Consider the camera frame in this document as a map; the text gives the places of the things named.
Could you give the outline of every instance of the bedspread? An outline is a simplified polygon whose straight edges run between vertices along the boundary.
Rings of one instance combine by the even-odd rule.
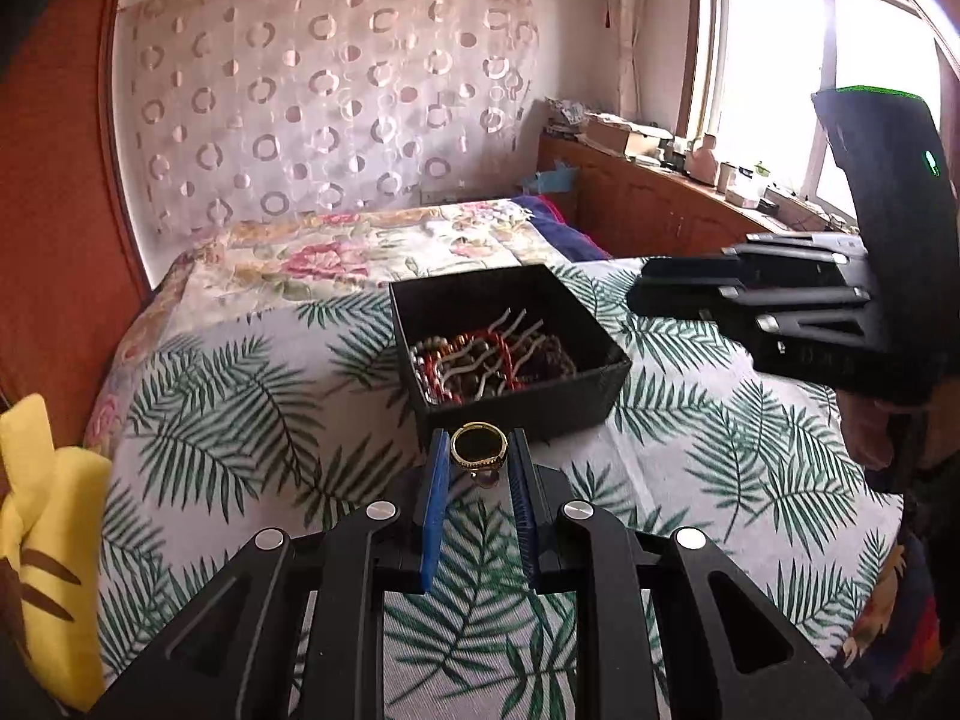
[[[831,655],[902,505],[848,459],[832,394],[756,374],[712,324],[635,317],[624,298],[639,261],[554,269],[632,370],[605,424],[533,445],[535,462],[632,527],[702,528]],[[258,530],[329,529],[421,461],[384,290],[167,334],[140,374],[104,515],[111,679]],[[385,614],[388,717],[573,717],[573,601],[526,590],[505,483],[455,480],[433,590],[389,594]]]
[[[181,255],[114,356],[83,444],[112,456],[146,357],[178,333],[388,282],[568,260],[510,200],[239,223]]]

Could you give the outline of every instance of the ring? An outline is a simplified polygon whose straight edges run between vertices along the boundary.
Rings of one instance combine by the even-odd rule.
[[[485,430],[488,433],[493,433],[500,440],[500,450],[496,455],[491,455],[480,460],[465,460],[460,453],[457,451],[457,440],[463,435],[470,433],[474,430]],[[487,469],[498,469],[498,467],[503,463],[503,459],[507,455],[507,437],[503,435],[503,431],[498,428],[496,425],[491,425],[489,422],[468,422],[462,428],[460,428],[456,433],[453,434],[453,438],[450,440],[450,454],[453,456],[453,460],[458,466],[461,466],[462,469],[467,469],[468,471],[479,471]]]

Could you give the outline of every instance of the stuffed toy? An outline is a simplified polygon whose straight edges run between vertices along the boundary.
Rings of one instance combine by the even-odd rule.
[[[104,691],[97,565],[110,464],[54,449],[46,405],[0,415],[0,626],[37,681],[87,712]]]

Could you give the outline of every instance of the fabric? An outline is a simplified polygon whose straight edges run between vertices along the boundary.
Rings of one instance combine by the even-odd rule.
[[[235,225],[171,267],[120,341],[83,443],[112,456],[141,362],[176,333],[405,278],[565,263],[529,217],[510,200],[490,200]]]
[[[882,706],[898,685],[939,664],[939,632],[923,544],[904,528],[834,666],[861,699]]]
[[[11,492],[0,509],[0,579],[16,582],[7,633],[37,681],[86,712],[104,690],[97,638],[97,562],[110,464],[77,447],[54,450],[43,398],[0,415]]]
[[[571,263],[610,259],[610,255],[589,237],[565,224],[557,207],[544,197],[525,194],[514,197],[514,202],[533,214],[530,223],[534,225],[536,232],[543,235],[549,245]]]
[[[832,656],[877,584],[901,499],[866,487],[829,391],[756,374],[710,324],[629,313],[641,265],[554,266],[634,364],[604,424],[532,446],[534,460],[632,527],[702,528]],[[162,338],[113,455],[107,678],[258,530],[329,529],[419,463],[407,397],[383,290]],[[574,716],[574,605],[527,592],[504,483],[454,482],[434,590],[385,605],[390,717]]]
[[[637,37],[644,0],[607,0],[611,26],[616,30],[616,113],[640,119],[640,81],[637,79]]]
[[[531,0],[141,2],[124,185],[167,238],[503,191],[538,42]]]

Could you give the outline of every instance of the cardboard box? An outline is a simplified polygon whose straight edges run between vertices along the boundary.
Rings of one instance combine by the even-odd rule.
[[[664,138],[673,137],[665,129],[631,124],[617,117],[590,117],[584,135],[589,140],[628,157],[653,156]]]

